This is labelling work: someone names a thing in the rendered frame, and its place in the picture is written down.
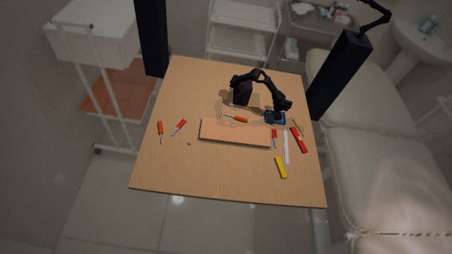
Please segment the white flat bar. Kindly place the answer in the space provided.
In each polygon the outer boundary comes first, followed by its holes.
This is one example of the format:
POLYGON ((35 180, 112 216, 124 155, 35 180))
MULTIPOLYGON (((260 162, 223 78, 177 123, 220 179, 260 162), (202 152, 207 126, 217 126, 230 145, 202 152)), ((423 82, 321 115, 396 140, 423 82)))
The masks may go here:
POLYGON ((284 152, 285 152, 285 164, 290 164, 289 161, 289 151, 288 151, 288 141, 287 141, 287 130, 283 130, 283 139, 284 139, 284 152))

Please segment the yellow rectangular bar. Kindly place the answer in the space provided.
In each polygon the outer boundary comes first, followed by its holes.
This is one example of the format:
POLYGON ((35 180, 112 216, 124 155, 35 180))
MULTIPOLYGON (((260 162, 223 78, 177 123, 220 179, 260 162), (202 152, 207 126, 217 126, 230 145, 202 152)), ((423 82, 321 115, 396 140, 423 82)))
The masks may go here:
POLYGON ((283 163, 282 163, 282 161, 280 159, 280 156, 274 157, 274 159, 276 161, 276 164, 277 164, 278 170, 280 171, 282 179, 283 178, 287 178, 287 174, 285 173, 286 171, 284 169, 284 166, 283 166, 283 163))

